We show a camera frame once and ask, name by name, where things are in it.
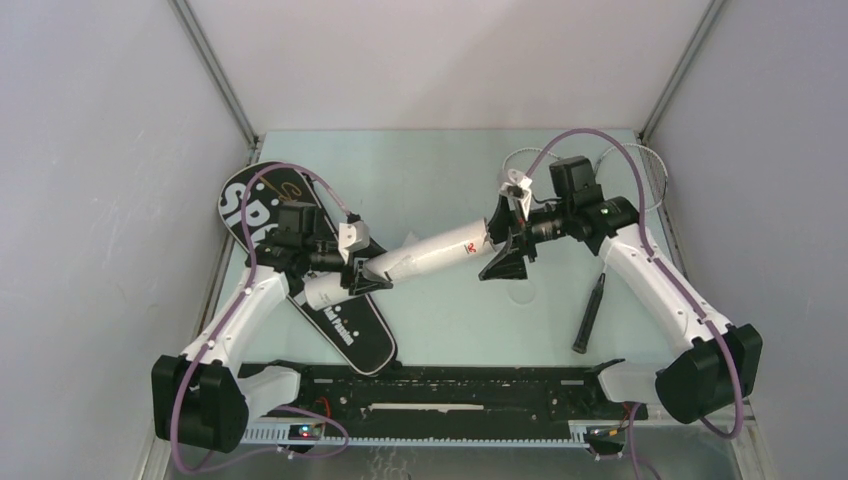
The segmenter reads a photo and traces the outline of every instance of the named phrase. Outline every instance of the white wall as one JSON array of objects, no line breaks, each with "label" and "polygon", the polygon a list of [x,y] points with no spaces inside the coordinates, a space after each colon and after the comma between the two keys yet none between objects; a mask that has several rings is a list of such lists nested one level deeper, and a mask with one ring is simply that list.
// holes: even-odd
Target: white wall
[{"label": "white wall", "polygon": [[655,142],[695,285],[764,337],[752,401],[786,479],[845,478],[846,18],[730,2]]},{"label": "white wall", "polygon": [[246,147],[165,0],[0,6],[0,478],[129,478]]},{"label": "white wall", "polygon": [[708,0],[198,0],[253,127],[639,129]]}]

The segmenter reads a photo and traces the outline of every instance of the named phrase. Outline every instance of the gray wall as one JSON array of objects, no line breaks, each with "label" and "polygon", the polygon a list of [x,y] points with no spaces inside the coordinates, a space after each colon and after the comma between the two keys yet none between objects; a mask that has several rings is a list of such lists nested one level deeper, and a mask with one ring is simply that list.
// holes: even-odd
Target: gray wall
[{"label": "gray wall", "polygon": [[755,413],[784,478],[844,478],[848,2],[736,1],[658,131],[694,284],[765,339]]},{"label": "gray wall", "polygon": [[246,147],[165,0],[0,6],[0,478],[129,478]]}]

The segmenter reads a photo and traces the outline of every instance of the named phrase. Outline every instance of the gray floor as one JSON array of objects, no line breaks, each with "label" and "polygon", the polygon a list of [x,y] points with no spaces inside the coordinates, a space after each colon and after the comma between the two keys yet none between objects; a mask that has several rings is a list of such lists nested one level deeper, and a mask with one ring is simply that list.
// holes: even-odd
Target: gray floor
[{"label": "gray floor", "polygon": [[[740,478],[730,443],[698,427],[642,427],[636,431],[640,458],[650,461],[669,480]],[[236,454],[247,451],[242,447]],[[189,464],[202,452],[185,449]],[[210,464],[222,461],[213,458]],[[643,475],[651,478],[649,472]],[[190,478],[171,473],[173,480]],[[257,455],[220,472],[203,476],[230,479],[358,479],[358,480],[486,480],[632,479],[630,462],[596,463],[578,449],[507,448],[351,448],[327,460],[292,460],[283,455]]]}]

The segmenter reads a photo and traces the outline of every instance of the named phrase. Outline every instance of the white cylinder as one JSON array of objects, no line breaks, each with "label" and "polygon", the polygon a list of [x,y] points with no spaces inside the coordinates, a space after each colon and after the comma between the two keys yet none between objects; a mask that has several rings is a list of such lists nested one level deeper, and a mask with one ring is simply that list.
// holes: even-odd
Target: white cylinder
[{"label": "white cylinder", "polygon": [[[425,273],[460,263],[479,255],[495,253],[488,239],[486,220],[436,235],[368,260],[363,265],[369,272],[393,284]],[[330,273],[306,282],[304,293],[315,310],[353,298],[340,285],[341,276]]]}]

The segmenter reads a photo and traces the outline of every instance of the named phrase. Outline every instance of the metal frame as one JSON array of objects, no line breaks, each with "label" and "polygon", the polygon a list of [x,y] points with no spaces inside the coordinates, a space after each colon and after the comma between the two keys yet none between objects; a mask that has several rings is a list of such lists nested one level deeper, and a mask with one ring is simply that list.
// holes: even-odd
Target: metal frame
[{"label": "metal frame", "polygon": [[[215,56],[214,50],[201,28],[200,22],[189,4],[189,0],[168,1],[172,5],[177,19],[185,29],[189,40],[194,45],[204,68],[206,68],[209,73],[210,80],[221,94],[222,100],[238,124],[245,141],[252,149],[252,154],[248,164],[256,162],[261,151],[260,136],[250,124],[247,113],[239,102],[235,90],[227,79],[220,61]],[[656,132],[657,126],[663,118],[670,102],[674,98],[678,87],[690,71],[691,66],[697,59],[707,36],[718,22],[720,14],[727,3],[728,0],[711,0],[708,5],[704,12],[704,16],[698,23],[692,38],[686,45],[683,55],[672,72],[668,83],[660,94],[660,97],[657,99],[654,108],[638,135],[643,144],[650,144],[653,135]],[[661,207],[660,213],[664,233],[668,239],[668,244],[671,249],[670,253],[672,259],[680,271],[685,275],[683,255],[680,252],[679,245],[675,238],[672,215],[666,209],[665,204]],[[227,259],[232,248],[232,239],[227,238],[224,242],[222,242],[222,250],[221,256],[219,256],[218,259],[218,267],[210,281],[207,302],[205,303],[204,311],[200,315],[200,326],[211,320],[211,316],[215,313],[217,298],[219,297],[223,284],[223,277],[226,273],[226,267],[228,264]],[[652,426],[677,425],[676,422],[665,414],[661,406],[649,406],[649,415],[649,419],[645,422],[640,422],[640,424]],[[733,420],[732,412],[729,409],[717,412],[714,416],[716,417],[714,420],[717,424],[729,424],[732,423]],[[592,425],[603,425],[603,423],[603,421],[599,421],[594,422]],[[753,412],[751,411],[750,405],[747,403],[745,410],[745,425],[746,428],[743,430],[742,435],[732,442],[736,461],[741,473],[740,478],[742,480],[767,480],[776,478],[771,459],[755,423]],[[577,429],[580,429],[583,426],[583,422],[573,423],[573,427]],[[161,480],[165,478],[171,448],[168,442],[156,438],[152,423],[144,445],[145,447],[139,458],[138,468],[133,478],[137,480]]]}]

